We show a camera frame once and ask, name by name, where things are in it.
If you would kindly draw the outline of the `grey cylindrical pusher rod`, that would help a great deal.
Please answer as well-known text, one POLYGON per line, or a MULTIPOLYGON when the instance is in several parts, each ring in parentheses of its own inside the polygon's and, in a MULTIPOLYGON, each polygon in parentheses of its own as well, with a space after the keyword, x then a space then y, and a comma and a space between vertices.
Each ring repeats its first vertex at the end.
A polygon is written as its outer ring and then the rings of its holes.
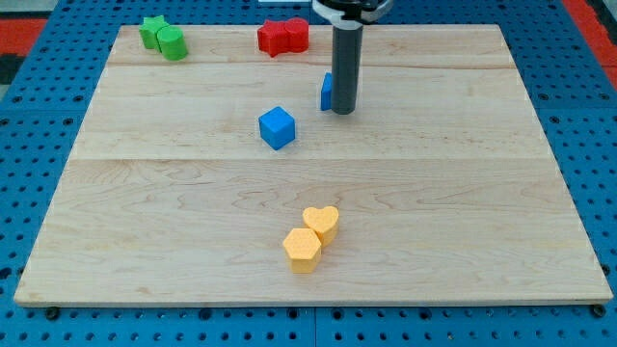
POLYGON ((331 108, 339 115, 356 109, 362 55, 362 26, 333 28, 331 108))

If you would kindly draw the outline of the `white black robot end flange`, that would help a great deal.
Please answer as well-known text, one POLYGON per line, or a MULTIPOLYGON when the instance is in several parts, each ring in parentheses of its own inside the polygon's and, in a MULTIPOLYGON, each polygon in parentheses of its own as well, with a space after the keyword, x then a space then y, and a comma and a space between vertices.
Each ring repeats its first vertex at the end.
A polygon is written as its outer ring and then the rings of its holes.
POLYGON ((385 16, 393 0, 312 0, 311 6, 338 29, 358 29, 385 16))

